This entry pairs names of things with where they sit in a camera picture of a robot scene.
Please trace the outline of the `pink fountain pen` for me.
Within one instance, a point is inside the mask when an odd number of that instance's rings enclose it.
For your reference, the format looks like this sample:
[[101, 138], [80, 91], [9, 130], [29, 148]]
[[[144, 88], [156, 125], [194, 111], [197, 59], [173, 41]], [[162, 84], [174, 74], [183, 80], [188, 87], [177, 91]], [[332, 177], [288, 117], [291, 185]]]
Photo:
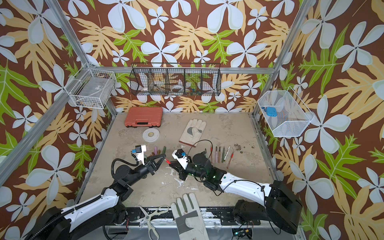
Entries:
[[215, 147], [215, 163], [218, 163], [218, 157], [219, 157], [219, 152], [218, 152], [218, 147]]

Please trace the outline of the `brown fountain pen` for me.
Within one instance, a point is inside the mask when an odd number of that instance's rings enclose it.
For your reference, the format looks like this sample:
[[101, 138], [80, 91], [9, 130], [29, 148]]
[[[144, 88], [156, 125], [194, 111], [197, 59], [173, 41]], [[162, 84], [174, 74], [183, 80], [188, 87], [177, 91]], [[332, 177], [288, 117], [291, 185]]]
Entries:
[[217, 163], [220, 163], [221, 162], [221, 147], [219, 147], [219, 150], [218, 150], [218, 157], [217, 157]]

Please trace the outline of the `dark green pen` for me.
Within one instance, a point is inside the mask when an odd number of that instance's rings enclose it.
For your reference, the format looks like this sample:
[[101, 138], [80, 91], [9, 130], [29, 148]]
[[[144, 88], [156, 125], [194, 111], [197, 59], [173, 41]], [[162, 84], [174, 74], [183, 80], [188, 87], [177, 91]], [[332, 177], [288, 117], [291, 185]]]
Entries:
[[222, 157], [221, 157], [221, 163], [224, 163], [224, 161], [225, 161], [225, 147], [223, 147], [223, 149], [222, 149]]

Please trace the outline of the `brown capped white marker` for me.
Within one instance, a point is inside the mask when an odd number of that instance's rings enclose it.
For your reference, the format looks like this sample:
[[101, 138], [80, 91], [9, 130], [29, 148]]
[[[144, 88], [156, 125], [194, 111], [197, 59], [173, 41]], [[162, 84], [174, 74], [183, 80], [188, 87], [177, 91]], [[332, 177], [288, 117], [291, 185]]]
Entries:
[[230, 149], [231, 149], [231, 146], [228, 147], [227, 151], [226, 151], [226, 154], [225, 154], [225, 157], [224, 157], [224, 162], [226, 161], [227, 157], [228, 157], [228, 154], [230, 152]]

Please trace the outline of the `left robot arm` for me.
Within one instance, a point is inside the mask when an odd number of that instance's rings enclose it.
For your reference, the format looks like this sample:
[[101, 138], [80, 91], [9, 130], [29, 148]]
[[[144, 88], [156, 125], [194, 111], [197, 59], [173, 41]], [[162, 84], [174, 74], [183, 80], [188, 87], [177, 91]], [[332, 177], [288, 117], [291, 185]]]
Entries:
[[77, 240], [99, 227], [120, 224], [126, 219], [123, 202], [132, 194], [132, 185], [154, 175], [166, 160], [165, 154], [149, 156], [144, 164], [114, 159], [111, 164], [113, 183], [82, 203], [58, 209], [52, 207], [37, 219], [27, 240]]

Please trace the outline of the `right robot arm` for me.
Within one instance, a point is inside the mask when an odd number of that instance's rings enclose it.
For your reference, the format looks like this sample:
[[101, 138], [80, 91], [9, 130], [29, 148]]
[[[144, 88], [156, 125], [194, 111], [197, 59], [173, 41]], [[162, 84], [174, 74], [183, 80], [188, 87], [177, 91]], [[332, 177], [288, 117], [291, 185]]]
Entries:
[[237, 223], [270, 221], [286, 233], [297, 233], [303, 203], [283, 182], [262, 184], [236, 177], [214, 167], [204, 152], [190, 157], [178, 149], [172, 156], [170, 167], [177, 170], [181, 180], [192, 176], [217, 196], [229, 193], [243, 197], [232, 211]]

